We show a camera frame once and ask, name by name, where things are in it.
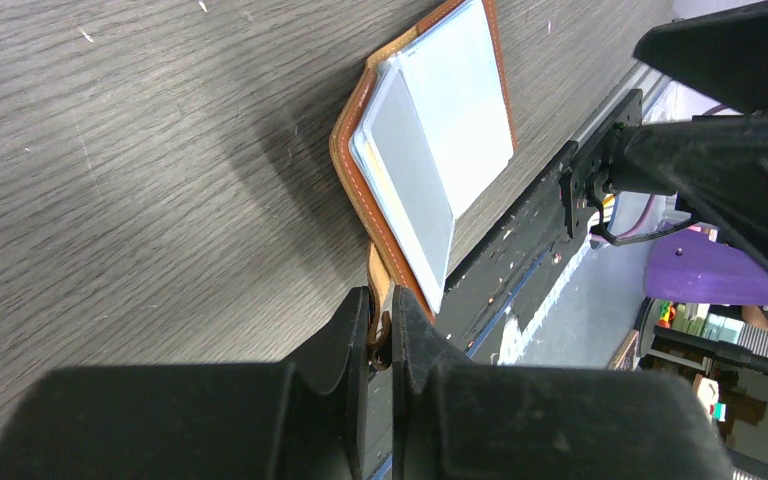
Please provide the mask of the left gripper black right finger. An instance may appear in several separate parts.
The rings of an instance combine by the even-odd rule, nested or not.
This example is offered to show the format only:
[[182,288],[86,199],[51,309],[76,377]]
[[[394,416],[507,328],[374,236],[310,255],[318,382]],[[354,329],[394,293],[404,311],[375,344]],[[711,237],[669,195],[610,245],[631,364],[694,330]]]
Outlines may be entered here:
[[660,372],[471,361],[392,296],[396,479],[729,479],[689,384]]

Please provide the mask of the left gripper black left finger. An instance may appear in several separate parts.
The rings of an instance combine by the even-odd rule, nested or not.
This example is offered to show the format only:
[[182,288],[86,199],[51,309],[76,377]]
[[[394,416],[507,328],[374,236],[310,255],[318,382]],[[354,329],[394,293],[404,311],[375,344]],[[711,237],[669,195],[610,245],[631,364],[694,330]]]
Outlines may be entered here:
[[371,294],[278,362],[54,370],[0,437],[0,479],[359,479]]

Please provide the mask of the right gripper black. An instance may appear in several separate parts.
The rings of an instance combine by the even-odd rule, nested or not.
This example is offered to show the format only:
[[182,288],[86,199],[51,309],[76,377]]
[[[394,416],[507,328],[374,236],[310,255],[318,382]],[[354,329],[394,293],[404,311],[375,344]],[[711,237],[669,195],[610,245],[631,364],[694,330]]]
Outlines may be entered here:
[[[768,1],[655,27],[633,56],[737,112],[768,113]],[[641,89],[629,90],[586,139],[562,147],[568,237],[581,237],[597,210],[590,197],[603,194],[603,164],[617,135],[609,167],[614,187],[677,195],[694,218],[719,227],[768,272],[768,115],[638,126],[642,99]]]

